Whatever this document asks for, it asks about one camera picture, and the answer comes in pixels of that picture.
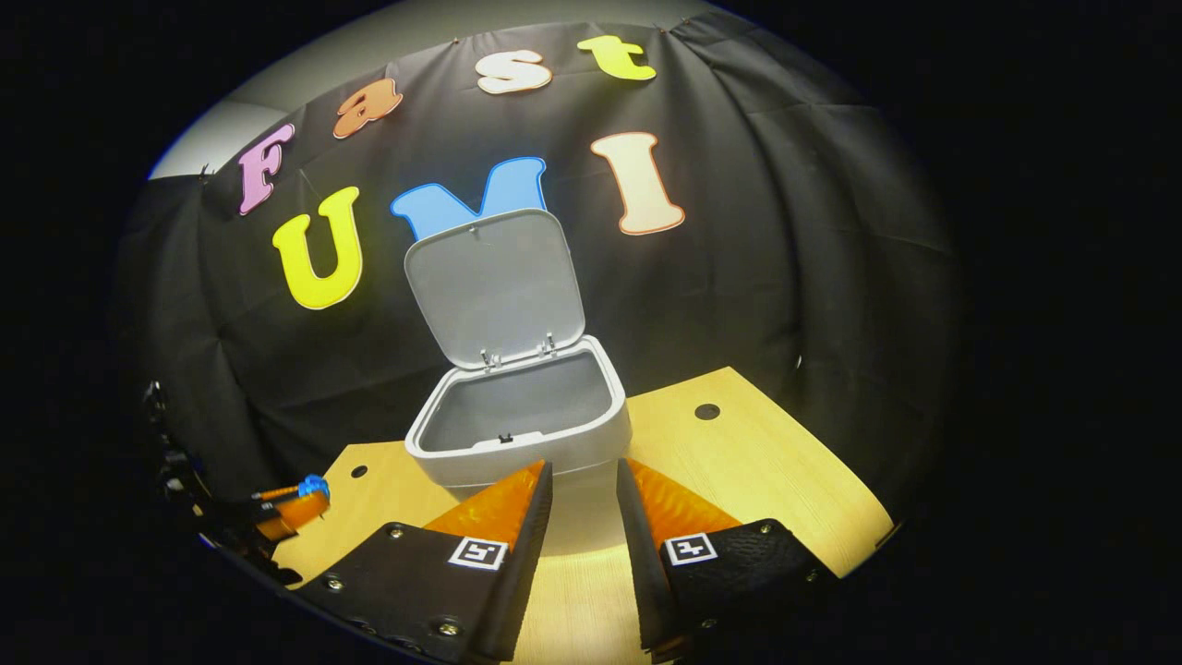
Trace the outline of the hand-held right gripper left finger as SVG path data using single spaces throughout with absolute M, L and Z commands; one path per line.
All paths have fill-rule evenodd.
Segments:
M 511 661 L 552 500 L 553 468 L 537 459 L 426 526 L 377 527 L 300 601 L 429 664 Z

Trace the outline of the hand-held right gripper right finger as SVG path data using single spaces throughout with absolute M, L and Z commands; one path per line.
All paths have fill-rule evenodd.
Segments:
M 782 661 L 838 583 L 777 519 L 742 522 L 638 459 L 617 464 L 641 648 L 655 664 Z

